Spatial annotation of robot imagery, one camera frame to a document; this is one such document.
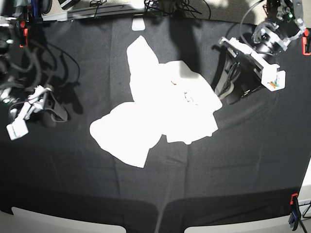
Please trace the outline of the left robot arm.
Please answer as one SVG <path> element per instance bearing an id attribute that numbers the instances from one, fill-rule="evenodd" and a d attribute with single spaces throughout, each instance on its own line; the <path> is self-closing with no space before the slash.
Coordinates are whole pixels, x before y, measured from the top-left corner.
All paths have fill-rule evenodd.
<path id="1" fill-rule="evenodd" d="M 226 49 L 223 70 L 214 89 L 219 99 L 228 98 L 233 104 L 262 88 L 271 92 L 284 89 L 286 72 L 280 70 L 275 57 L 294 40 L 302 38 L 303 54 L 309 55 L 302 1 L 269 0 L 265 12 L 267 18 L 256 26 L 251 41 L 243 34 L 240 39 L 219 40 Z"/>

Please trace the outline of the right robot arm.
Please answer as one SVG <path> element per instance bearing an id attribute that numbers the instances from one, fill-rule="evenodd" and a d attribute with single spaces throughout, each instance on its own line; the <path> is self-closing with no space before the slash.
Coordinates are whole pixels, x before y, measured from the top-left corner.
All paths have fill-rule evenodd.
<path id="1" fill-rule="evenodd" d="M 28 58 L 25 67 L 9 58 L 10 47 L 20 42 Z M 42 82 L 42 69 L 37 48 L 28 47 L 28 28 L 24 20 L 14 17 L 0 18 L 0 102 L 10 107 L 11 121 L 28 120 L 32 114 L 45 112 L 49 120 L 66 122 L 68 113 L 53 95 L 49 80 Z"/>

